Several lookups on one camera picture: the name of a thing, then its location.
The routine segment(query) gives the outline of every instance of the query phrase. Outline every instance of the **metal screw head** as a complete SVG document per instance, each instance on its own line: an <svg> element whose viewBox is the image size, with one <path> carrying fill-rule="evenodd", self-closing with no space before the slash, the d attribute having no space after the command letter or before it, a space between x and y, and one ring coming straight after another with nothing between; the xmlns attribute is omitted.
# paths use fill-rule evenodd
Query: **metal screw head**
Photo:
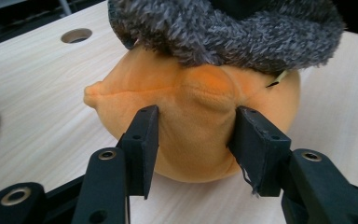
<svg viewBox="0 0 358 224"><path fill-rule="evenodd" d="M12 206L24 202L29 196L31 196L31 189L28 187L13 189L2 198L1 204L3 206Z"/></svg>
<svg viewBox="0 0 358 224"><path fill-rule="evenodd" d="M306 160L309 160L309 161L321 161L322 160L322 157L320 157L319 155L313 153L313 152L303 152L301 153L301 156L306 159Z"/></svg>
<svg viewBox="0 0 358 224"><path fill-rule="evenodd" d="M98 158L102 161L108 161L108 160L112 160L115 156L116 156L116 152L113 150L106 150L100 153L100 155L98 155Z"/></svg>

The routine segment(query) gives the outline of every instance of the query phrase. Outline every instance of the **black metal bracket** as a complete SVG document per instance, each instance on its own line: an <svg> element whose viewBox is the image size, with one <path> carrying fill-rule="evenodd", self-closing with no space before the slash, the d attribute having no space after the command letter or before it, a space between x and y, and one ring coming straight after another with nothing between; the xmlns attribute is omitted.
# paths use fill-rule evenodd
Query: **black metal bracket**
<svg viewBox="0 0 358 224"><path fill-rule="evenodd" d="M258 111L237 108L228 144L260 196L278 197L289 224L358 223L358 188L322 153L291 140ZM116 147L92 154L87 172L45 193L36 183L0 191L0 224L130 223L130 196L147 198L158 150L158 108L138 111Z"/></svg>
<svg viewBox="0 0 358 224"><path fill-rule="evenodd" d="M291 140L258 111L240 106L229 144L260 196L279 196L287 223L358 223L358 188L322 153Z"/></svg>
<svg viewBox="0 0 358 224"><path fill-rule="evenodd" d="M92 154L86 173L48 193L37 183L0 191L0 224L130 223L130 196L147 198L158 150L158 107L137 112L116 147Z"/></svg>

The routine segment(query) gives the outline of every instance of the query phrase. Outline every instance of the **wooden table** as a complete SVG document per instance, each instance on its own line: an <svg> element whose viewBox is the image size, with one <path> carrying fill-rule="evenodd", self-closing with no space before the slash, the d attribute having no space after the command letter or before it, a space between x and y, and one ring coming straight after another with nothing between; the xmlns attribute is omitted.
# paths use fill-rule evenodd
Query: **wooden table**
<svg viewBox="0 0 358 224"><path fill-rule="evenodd" d="M0 44L0 189L19 182L50 191L83 175L90 155L116 145L83 89L126 52L101 3ZM89 28L76 44L61 36ZM358 186L358 35L346 33L327 66L302 73L292 149L326 154ZM284 223L279 198L256 198L241 174L207 184L154 175L149 199L131 197L133 223Z"/></svg>

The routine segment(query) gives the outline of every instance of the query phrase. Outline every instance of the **stuffed animal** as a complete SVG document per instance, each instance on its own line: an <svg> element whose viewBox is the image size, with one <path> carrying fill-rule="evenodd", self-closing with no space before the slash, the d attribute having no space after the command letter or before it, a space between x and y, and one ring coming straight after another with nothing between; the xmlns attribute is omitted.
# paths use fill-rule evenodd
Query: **stuffed animal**
<svg viewBox="0 0 358 224"><path fill-rule="evenodd" d="M287 132L299 104L297 70L326 64L344 26L328 0L109 0L108 6L129 51L85 89L84 101L115 138L139 109L157 105L155 171L184 182L241 170L227 148L239 105Z"/></svg>

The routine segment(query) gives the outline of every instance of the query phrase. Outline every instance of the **gray knit hat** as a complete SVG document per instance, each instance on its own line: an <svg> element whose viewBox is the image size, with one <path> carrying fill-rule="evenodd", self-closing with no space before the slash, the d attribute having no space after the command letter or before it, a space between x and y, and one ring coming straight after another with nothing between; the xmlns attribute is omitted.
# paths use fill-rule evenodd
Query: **gray knit hat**
<svg viewBox="0 0 358 224"><path fill-rule="evenodd" d="M264 2L243 19L210 0L108 0L108 7L126 48L138 41L186 66L229 64L275 74L327 63L344 29L331 1Z"/></svg>

